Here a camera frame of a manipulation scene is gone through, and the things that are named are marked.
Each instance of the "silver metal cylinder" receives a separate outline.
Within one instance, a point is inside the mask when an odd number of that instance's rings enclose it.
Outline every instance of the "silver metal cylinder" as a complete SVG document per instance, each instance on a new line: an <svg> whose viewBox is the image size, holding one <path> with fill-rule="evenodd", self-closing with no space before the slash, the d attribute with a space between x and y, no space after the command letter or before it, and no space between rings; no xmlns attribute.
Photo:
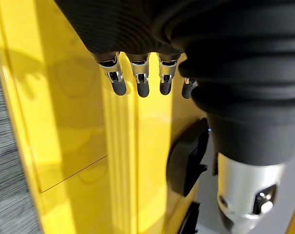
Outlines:
<svg viewBox="0 0 295 234"><path fill-rule="evenodd" d="M285 164L254 166L218 154L218 206L233 234L248 233L271 210Z"/></svg>

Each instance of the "black plastic part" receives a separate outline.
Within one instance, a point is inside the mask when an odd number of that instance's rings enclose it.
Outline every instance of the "black plastic part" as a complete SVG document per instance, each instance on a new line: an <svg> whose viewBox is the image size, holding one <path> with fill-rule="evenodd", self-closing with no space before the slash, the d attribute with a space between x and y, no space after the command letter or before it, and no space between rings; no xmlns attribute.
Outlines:
<svg viewBox="0 0 295 234"><path fill-rule="evenodd" d="M138 94L140 97L145 98L149 94L149 87L148 87L148 82L140 82L139 84L137 83L137 89L138 89Z"/></svg>
<svg viewBox="0 0 295 234"><path fill-rule="evenodd" d="M123 51L179 54L157 40L141 0L55 0L87 49L93 54Z"/></svg>
<svg viewBox="0 0 295 234"><path fill-rule="evenodd" d="M116 81L116 82L112 83L112 87L113 87L114 92L119 96L124 95L127 91L124 79L121 82Z"/></svg>
<svg viewBox="0 0 295 234"><path fill-rule="evenodd" d="M276 192L277 192L276 185L272 185L266 189L259 191L255 197L253 213L256 215L259 215L261 213L262 205L268 201L274 204Z"/></svg>
<svg viewBox="0 0 295 234"><path fill-rule="evenodd" d="M171 91L171 82L170 83L166 81L164 83L160 82L159 91L161 92L162 95L168 95Z"/></svg>
<svg viewBox="0 0 295 234"><path fill-rule="evenodd" d="M182 97L185 98L185 99L190 99L192 90L194 88L195 88L194 83L190 82L189 84L186 84L184 82L183 86L182 86L182 91L181 91Z"/></svg>
<svg viewBox="0 0 295 234"><path fill-rule="evenodd" d="M287 161L295 145L295 0L174 6L154 23L187 55L179 71L199 84L192 98L207 112L216 153L251 165Z"/></svg>
<svg viewBox="0 0 295 234"><path fill-rule="evenodd" d="M200 212L200 204L192 202L187 210L178 234L196 234L196 224Z"/></svg>
<svg viewBox="0 0 295 234"><path fill-rule="evenodd" d="M208 143L207 119L190 125L174 141L167 161L166 178L169 187L182 196L187 196L197 179L207 170L200 162Z"/></svg>

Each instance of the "silver metal bracket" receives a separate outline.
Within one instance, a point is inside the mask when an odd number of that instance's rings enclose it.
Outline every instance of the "silver metal bracket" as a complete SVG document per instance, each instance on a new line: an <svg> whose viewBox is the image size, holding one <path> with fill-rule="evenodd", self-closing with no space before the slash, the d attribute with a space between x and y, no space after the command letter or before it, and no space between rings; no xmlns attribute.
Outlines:
<svg viewBox="0 0 295 234"><path fill-rule="evenodd" d="M130 61L133 76L137 84L148 82L148 58L142 61Z"/></svg>
<svg viewBox="0 0 295 234"><path fill-rule="evenodd" d="M175 76L177 60L163 61L159 57L159 76L161 83L171 83Z"/></svg>
<svg viewBox="0 0 295 234"><path fill-rule="evenodd" d="M123 81L123 71L119 63L118 53L112 59L97 61L111 83Z"/></svg>

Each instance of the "black rubber sleeve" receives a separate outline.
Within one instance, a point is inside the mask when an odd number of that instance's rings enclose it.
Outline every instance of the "black rubber sleeve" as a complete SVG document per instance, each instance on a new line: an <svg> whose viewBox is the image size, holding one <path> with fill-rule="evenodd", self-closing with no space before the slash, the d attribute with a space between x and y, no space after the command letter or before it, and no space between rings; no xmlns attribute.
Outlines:
<svg viewBox="0 0 295 234"><path fill-rule="evenodd" d="M179 70L199 84L192 97L207 112L216 152L283 163L295 145L295 0L217 2L185 5L155 22L157 35L186 52Z"/></svg>

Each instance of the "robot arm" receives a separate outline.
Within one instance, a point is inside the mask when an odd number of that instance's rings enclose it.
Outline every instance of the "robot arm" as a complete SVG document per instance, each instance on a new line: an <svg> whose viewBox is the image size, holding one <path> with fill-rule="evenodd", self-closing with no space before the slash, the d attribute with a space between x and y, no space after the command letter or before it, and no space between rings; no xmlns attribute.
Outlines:
<svg viewBox="0 0 295 234"><path fill-rule="evenodd" d="M253 228L273 207L295 145L295 0L56 2L118 95L126 92L119 51L142 97L148 54L159 53L166 95L186 53L179 70L191 89L184 96L193 90L207 112L221 217L232 233Z"/></svg>

